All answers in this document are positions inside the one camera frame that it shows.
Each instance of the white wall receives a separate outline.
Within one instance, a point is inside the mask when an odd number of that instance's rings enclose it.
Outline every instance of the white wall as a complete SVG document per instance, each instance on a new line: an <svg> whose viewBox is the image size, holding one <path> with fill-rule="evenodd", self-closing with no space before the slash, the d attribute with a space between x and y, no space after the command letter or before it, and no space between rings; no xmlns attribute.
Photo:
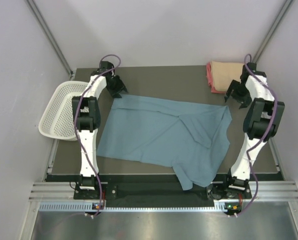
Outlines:
<svg viewBox="0 0 298 240"><path fill-rule="evenodd" d="M266 72L268 83L285 102L275 141L284 168L298 186L298 0L260 58L258 69Z"/></svg>
<svg viewBox="0 0 298 240"><path fill-rule="evenodd" d="M38 122L68 75L24 0L0 0L0 240L14 240L51 139Z"/></svg>
<svg viewBox="0 0 298 240"><path fill-rule="evenodd" d="M71 68L205 65L255 54L284 0L35 0Z"/></svg>

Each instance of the light blue towel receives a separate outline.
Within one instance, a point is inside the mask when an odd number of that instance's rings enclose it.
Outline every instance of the light blue towel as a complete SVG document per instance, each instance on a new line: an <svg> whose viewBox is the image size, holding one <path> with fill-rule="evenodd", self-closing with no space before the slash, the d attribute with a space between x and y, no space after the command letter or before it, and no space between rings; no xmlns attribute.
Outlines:
<svg viewBox="0 0 298 240"><path fill-rule="evenodd" d="M227 106L123 95L114 100L97 155L173 167L183 190L208 186L229 148Z"/></svg>

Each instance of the metal frame edge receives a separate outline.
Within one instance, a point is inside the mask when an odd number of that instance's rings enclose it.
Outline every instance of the metal frame edge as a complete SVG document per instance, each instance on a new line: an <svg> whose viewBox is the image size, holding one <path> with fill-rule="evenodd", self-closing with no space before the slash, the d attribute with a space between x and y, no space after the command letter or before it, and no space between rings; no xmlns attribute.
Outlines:
<svg viewBox="0 0 298 240"><path fill-rule="evenodd" d="M250 189L254 193L256 183L251 181ZM36 182L34 183L29 201L32 202L72 202L74 190L67 182ZM221 200L221 202L234 202L236 199ZM257 202L289 202L298 201L298 188L294 181L261 181L259 182L259 193Z"/></svg>
<svg viewBox="0 0 298 240"><path fill-rule="evenodd" d="M288 10L291 8L292 3L294 2L294 0L285 0L284 4L282 5L277 17L275 18L275 20L273 21L268 33L266 34L266 36L264 37L259 49L257 50L254 58L253 58L253 62L257 63L262 55L262 53L264 52L265 48L267 47L268 43L270 42L270 40L272 39L274 33L276 32L276 29L280 26L282 20L284 19L284 17L286 16L286 13L288 12Z"/></svg>
<svg viewBox="0 0 298 240"><path fill-rule="evenodd" d="M36 222L38 215L40 203L39 202L30 202L27 207L25 220L23 222L18 240L30 240L33 233L33 228Z"/></svg>
<svg viewBox="0 0 298 240"><path fill-rule="evenodd" d="M30 10L32 11L34 17L36 18L39 25L41 26L41 28L42 28L43 32L45 33L47 39L51 43L52 48L55 51L55 53L57 54L57 56L59 57L59 60L61 61L63 67L65 68L65 70L68 72L69 75L72 75L72 70L70 68L70 65L68 64L68 62L67 62L66 58L64 57L58 43L56 42L53 34L51 33L51 30L50 30L49 26L47 25L46 21L44 20L44 18L42 16L37 4L35 3L34 0L25 0L25 2L27 3L27 5L30 8Z"/></svg>

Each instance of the tan towel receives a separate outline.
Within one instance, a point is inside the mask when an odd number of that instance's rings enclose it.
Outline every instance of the tan towel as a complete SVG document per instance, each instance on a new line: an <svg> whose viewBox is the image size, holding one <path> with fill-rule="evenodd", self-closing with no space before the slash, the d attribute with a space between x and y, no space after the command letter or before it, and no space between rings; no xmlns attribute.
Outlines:
<svg viewBox="0 0 298 240"><path fill-rule="evenodd" d="M226 92L232 82L240 82L243 63L211 61L213 86L216 91Z"/></svg>

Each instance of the pink towel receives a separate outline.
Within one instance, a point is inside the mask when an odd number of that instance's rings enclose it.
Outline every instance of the pink towel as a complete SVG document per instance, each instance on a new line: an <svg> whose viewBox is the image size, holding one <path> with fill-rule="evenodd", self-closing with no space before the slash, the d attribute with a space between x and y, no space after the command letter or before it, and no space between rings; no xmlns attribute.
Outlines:
<svg viewBox="0 0 298 240"><path fill-rule="evenodd" d="M211 87L211 92L214 94L225 94L225 91L216 91L213 85L213 79L211 74L211 64L208 62L207 64L207 79L208 79L208 85Z"/></svg>

